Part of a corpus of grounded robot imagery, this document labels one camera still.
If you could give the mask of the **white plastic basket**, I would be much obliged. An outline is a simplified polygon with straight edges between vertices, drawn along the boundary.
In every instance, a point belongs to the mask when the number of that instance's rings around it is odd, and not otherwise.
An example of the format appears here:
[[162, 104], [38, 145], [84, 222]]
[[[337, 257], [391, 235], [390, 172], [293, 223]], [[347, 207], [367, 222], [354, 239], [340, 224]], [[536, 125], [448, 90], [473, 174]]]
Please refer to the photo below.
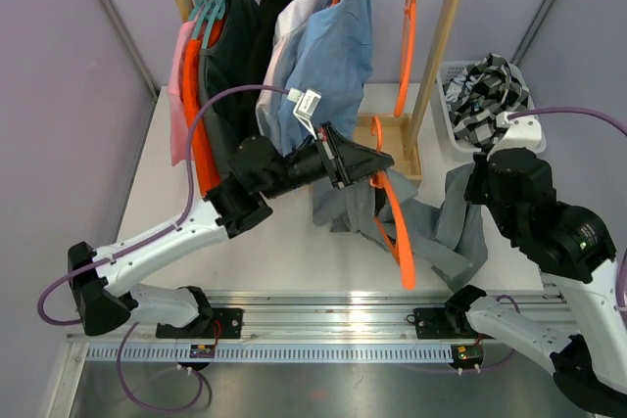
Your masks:
[[[458, 140], [454, 134], [454, 127], [449, 117], [445, 103], [445, 88], [452, 79], [460, 75], [463, 70], [471, 66], [468, 61], [444, 62], [436, 76], [435, 91], [432, 93], [431, 105], [438, 140], [444, 153], [455, 162], [469, 163], [472, 155], [481, 150], [480, 147]], [[546, 139], [541, 123], [535, 116], [510, 118], [510, 112], [501, 113], [496, 118], [497, 130], [501, 137], [495, 145], [494, 151], [512, 147], [523, 147], [536, 154], [546, 149]]]

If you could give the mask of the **pink shirt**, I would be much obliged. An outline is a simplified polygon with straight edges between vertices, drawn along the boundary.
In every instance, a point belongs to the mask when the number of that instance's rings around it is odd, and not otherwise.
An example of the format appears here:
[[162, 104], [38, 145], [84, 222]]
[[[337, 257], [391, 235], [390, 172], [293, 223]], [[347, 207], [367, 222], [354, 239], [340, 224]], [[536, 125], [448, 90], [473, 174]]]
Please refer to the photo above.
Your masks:
[[185, 159], [185, 142], [188, 134], [182, 102], [182, 72], [187, 44], [191, 38], [195, 22], [182, 24], [174, 48], [167, 92], [169, 97], [169, 150], [171, 166], [178, 165]]

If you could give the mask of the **black white plaid shirt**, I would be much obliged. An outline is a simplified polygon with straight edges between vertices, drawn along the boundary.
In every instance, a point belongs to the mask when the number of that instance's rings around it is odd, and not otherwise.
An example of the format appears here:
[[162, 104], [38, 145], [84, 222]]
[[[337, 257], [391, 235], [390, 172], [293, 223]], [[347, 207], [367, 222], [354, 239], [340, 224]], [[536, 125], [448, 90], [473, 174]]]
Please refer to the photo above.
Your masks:
[[504, 57], [489, 54], [464, 67], [443, 86], [446, 113], [454, 139], [474, 148], [496, 144], [504, 131], [497, 127], [503, 112], [530, 108], [530, 92]]

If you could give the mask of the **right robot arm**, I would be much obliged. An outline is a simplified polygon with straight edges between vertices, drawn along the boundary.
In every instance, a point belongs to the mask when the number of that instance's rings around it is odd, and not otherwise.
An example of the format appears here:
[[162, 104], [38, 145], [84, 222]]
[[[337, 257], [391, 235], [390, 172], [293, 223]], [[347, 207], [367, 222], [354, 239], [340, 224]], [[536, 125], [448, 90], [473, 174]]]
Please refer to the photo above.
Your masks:
[[473, 160], [465, 199], [486, 207], [510, 245], [551, 278], [578, 331], [545, 327], [471, 285], [446, 301], [447, 329], [513, 348], [587, 412], [625, 416], [626, 325], [616, 301], [616, 248], [605, 224], [591, 210], [559, 201], [551, 166], [530, 150], [480, 152]]

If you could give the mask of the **grey shirt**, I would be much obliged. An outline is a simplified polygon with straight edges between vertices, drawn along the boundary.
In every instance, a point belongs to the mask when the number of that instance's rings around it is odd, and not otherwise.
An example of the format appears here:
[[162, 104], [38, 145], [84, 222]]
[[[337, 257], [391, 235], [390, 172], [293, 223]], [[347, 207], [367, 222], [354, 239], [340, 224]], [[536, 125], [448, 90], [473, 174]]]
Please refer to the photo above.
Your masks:
[[[401, 173], [387, 176], [399, 199], [412, 253], [431, 264], [431, 269], [452, 291], [469, 283], [488, 259], [481, 208], [465, 200], [474, 169], [472, 163], [448, 171], [445, 198], [436, 207], [417, 199], [418, 189]], [[332, 232], [362, 235], [388, 251], [385, 237], [394, 240], [396, 228], [385, 192], [362, 180], [336, 189], [326, 180], [313, 185], [313, 224], [329, 225]]]

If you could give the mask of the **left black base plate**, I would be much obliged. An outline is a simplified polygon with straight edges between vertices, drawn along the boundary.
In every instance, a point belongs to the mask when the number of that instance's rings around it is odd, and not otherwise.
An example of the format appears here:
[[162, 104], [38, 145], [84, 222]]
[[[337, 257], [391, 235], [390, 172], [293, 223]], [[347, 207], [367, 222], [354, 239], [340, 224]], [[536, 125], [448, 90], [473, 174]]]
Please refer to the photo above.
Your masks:
[[218, 338], [236, 340], [241, 338], [244, 310], [234, 307], [213, 307], [212, 314], [200, 314], [188, 325], [180, 328], [158, 324], [156, 337], [171, 340], [201, 340]]

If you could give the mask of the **light blue shirt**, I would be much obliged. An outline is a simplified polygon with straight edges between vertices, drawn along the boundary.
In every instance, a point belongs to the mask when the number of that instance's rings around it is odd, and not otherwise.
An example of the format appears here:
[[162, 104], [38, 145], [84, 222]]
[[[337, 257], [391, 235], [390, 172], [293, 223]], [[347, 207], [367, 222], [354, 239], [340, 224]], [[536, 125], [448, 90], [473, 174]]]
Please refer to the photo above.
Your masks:
[[346, 138], [353, 135], [365, 83], [372, 74], [370, 0], [318, 0], [298, 41], [296, 64], [285, 89], [321, 95], [312, 117], [330, 121]]

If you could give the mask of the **aluminium rail frame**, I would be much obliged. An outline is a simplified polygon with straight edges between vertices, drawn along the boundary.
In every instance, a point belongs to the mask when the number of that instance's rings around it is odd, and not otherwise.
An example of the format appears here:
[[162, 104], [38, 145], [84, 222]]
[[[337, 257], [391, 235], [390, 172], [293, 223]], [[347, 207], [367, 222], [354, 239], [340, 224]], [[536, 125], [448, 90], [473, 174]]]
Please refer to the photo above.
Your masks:
[[[444, 306], [454, 293], [428, 263], [417, 262], [416, 288], [402, 289], [398, 269], [382, 256], [358, 260], [245, 259], [190, 255], [143, 281], [159, 288], [205, 289], [212, 307], [244, 310], [241, 343], [405, 342], [417, 338], [406, 316], [417, 307]], [[529, 318], [574, 329], [574, 317], [556, 284], [530, 262], [486, 263], [472, 285], [512, 296]], [[522, 288], [513, 281], [523, 281]]]

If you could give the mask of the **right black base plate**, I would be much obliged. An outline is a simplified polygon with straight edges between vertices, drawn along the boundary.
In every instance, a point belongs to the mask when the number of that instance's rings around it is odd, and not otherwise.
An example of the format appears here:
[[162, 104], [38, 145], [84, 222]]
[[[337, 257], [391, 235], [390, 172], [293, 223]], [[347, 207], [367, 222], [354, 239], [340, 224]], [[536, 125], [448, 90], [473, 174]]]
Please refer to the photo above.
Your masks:
[[480, 337], [472, 329], [457, 331], [442, 306], [417, 307], [406, 316], [406, 321], [421, 340], [478, 340]]

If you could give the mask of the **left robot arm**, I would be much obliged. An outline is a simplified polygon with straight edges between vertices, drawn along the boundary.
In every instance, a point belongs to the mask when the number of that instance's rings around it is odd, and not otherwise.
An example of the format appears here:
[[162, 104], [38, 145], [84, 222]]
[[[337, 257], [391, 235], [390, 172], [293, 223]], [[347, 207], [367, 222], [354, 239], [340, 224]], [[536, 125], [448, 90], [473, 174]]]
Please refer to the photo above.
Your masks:
[[243, 141], [230, 171], [183, 213], [124, 242], [68, 250], [69, 284], [87, 336], [126, 323], [154, 324], [168, 339], [196, 339], [216, 331], [216, 315], [195, 286], [144, 284], [159, 269], [202, 248], [233, 239], [271, 216], [267, 200], [325, 179], [342, 189], [392, 166], [393, 158], [343, 137], [331, 124], [318, 128], [290, 154], [263, 136]]

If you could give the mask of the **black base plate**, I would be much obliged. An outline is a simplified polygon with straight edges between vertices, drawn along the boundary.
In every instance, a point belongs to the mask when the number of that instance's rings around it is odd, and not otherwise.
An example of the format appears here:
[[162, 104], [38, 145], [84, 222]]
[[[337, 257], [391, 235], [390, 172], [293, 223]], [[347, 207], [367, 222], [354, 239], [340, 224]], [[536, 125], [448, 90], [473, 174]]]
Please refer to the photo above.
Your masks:
[[417, 307], [406, 316], [406, 321], [421, 340], [478, 340], [480, 337], [472, 329], [457, 331], [442, 306]]
[[200, 314], [188, 325], [180, 328], [158, 324], [156, 337], [171, 340], [201, 340], [218, 338], [236, 340], [241, 338], [244, 310], [234, 307], [213, 307], [212, 314]]

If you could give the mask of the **orange hanger of plaid shirt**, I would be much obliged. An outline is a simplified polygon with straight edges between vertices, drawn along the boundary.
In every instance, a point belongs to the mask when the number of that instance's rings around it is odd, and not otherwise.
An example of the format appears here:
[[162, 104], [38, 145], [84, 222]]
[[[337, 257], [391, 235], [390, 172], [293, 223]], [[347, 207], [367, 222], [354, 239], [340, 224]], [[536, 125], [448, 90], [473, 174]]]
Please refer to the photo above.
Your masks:
[[410, 76], [413, 64], [416, 18], [417, 0], [405, 0], [401, 45], [400, 80], [396, 105], [394, 108], [395, 117], [400, 117], [403, 114], [409, 92]]

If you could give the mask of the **orange hanger of grey shirt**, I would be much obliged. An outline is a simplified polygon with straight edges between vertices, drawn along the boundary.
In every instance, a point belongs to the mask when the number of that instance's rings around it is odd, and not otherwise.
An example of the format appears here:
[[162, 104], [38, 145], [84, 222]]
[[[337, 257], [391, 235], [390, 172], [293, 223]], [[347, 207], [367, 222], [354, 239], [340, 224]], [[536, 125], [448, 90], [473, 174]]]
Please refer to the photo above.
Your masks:
[[413, 290], [416, 285], [413, 252], [400, 200], [385, 170], [378, 171], [373, 176], [371, 176], [369, 179], [369, 184], [374, 189], [383, 190], [387, 198], [387, 202], [390, 205], [390, 209], [392, 210], [392, 215], [394, 218], [396, 237], [391, 238], [387, 234], [382, 221], [377, 215], [374, 217], [374, 222], [379, 230], [380, 235], [382, 236], [385, 246], [388, 248], [390, 254], [393, 256], [394, 260], [399, 266], [401, 284], [403, 288], [406, 290]]

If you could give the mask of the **dark grey t-shirt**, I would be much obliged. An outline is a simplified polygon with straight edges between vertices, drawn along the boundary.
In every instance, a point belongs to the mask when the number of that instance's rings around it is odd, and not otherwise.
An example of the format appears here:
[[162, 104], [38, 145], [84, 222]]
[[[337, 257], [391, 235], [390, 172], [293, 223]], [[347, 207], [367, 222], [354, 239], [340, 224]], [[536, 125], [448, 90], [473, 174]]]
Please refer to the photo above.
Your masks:
[[[259, 5], [256, 0], [226, 0], [222, 32], [213, 46], [203, 48], [199, 62], [200, 103], [206, 104], [216, 94], [248, 83], [249, 59], [259, 31]], [[240, 143], [258, 132], [252, 93], [238, 92], [226, 96], [203, 115], [218, 177], [230, 172], [228, 160]]]

